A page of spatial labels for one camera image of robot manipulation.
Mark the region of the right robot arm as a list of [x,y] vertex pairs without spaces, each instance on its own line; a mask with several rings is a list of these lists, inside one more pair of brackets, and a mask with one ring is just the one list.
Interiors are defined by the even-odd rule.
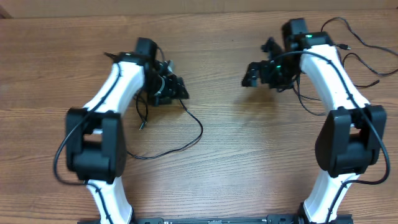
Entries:
[[346,73],[335,43],[324,32],[310,32],[305,20],[282,26],[284,43],[269,39],[267,60],[248,65],[242,86],[265,83],[278,91],[297,88],[305,74],[325,108],[326,119],[315,142],[320,167],[313,189],[295,215],[268,215],[267,223],[352,223],[337,210],[352,184],[387,151],[382,137],[387,114],[372,105]]

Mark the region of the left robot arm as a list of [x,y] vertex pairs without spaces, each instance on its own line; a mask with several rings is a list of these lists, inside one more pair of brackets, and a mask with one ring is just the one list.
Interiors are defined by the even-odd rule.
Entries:
[[134,96],[147,92],[154,106],[189,97],[183,79],[169,61],[156,58],[159,46],[140,37],[132,52],[109,54],[111,73],[100,91],[82,108],[71,108],[65,118],[67,168],[92,194],[100,212],[98,223],[132,223],[134,211],[126,198],[122,174],[127,146],[122,118]]

